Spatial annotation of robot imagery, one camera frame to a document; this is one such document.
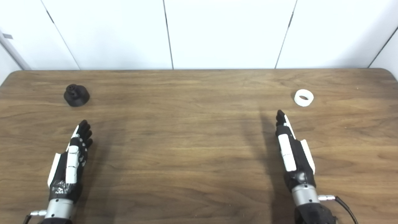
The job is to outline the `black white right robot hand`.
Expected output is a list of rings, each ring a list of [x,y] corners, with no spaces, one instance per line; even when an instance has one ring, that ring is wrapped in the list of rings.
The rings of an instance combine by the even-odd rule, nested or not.
[[[299,185],[316,187],[315,164],[305,139],[297,140],[287,115],[278,110],[275,135],[279,143],[285,173],[283,179],[289,191]]]

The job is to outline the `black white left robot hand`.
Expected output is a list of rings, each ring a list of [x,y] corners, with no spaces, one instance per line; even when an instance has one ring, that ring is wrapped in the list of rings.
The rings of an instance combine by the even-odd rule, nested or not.
[[[83,172],[93,140],[91,126],[82,120],[63,153],[56,153],[48,177],[49,200],[67,199],[77,203],[83,191]]]

